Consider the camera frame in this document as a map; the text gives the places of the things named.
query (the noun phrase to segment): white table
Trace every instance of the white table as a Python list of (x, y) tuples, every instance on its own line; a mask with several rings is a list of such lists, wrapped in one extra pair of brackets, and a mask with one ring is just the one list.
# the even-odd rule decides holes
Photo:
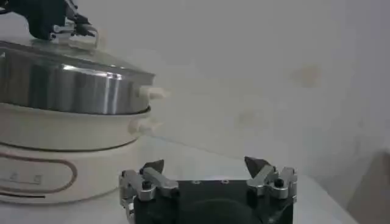
[[(178, 179), (248, 178), (243, 160), (230, 159), (155, 138), (142, 139), (136, 155), (145, 161), (166, 160), (165, 175)], [(202, 166), (195, 162), (202, 160)], [(118, 192), (62, 205), (28, 206), (0, 203), (1, 224), (126, 224)], [(317, 183), (299, 176), (294, 223), (357, 224)]]

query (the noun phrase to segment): brown stripe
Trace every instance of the brown stripe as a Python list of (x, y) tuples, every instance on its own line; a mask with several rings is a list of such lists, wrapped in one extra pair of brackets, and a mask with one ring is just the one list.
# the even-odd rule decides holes
[(20, 160), (20, 161), (27, 161), (27, 162), (39, 162), (39, 163), (59, 163), (63, 164), (67, 167), (69, 167), (72, 170), (72, 178), (63, 187), (53, 189), (53, 190), (28, 190), (28, 189), (17, 189), (17, 188), (12, 188), (12, 187), (4, 187), (0, 186), (0, 190), (8, 191), (8, 192), (17, 192), (17, 193), (28, 193), (28, 194), (53, 194), (53, 193), (58, 193), (60, 191), (64, 191), (76, 181), (77, 178), (77, 168), (75, 165), (70, 163), (69, 161), (65, 160), (60, 160), (60, 159), (38, 159), (38, 158), (29, 158), (29, 157), (22, 157), (22, 156), (12, 156), (12, 155), (7, 155), (4, 153), (0, 153), (0, 158), (7, 158), (7, 159), (15, 159), (15, 160)]

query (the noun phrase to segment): white plastic handle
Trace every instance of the white plastic handle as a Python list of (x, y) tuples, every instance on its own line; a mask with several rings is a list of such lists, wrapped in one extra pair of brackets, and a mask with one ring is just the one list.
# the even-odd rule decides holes
[(139, 132), (141, 134), (153, 133), (161, 124), (163, 123), (151, 117), (141, 118), (130, 122), (129, 131), (131, 133)]
[(149, 100), (164, 99), (171, 95), (167, 90), (153, 86), (141, 86), (138, 94), (140, 97), (145, 97)]

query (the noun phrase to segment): screw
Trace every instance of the screw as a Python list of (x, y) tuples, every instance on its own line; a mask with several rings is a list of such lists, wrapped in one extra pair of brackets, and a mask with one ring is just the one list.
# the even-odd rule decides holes
[(152, 183), (150, 181), (142, 182), (142, 189), (149, 190), (150, 188), (152, 188)]
[(282, 179), (278, 178), (275, 180), (274, 184), (275, 187), (283, 187), (285, 185), (285, 182)]

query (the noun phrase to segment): robotic arm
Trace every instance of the robotic arm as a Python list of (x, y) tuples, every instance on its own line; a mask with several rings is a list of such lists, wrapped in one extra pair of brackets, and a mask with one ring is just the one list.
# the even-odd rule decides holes
[(38, 39), (94, 36), (88, 19), (77, 12), (75, 0), (0, 0), (0, 7), (0, 15), (15, 12), (25, 17), (30, 34)]

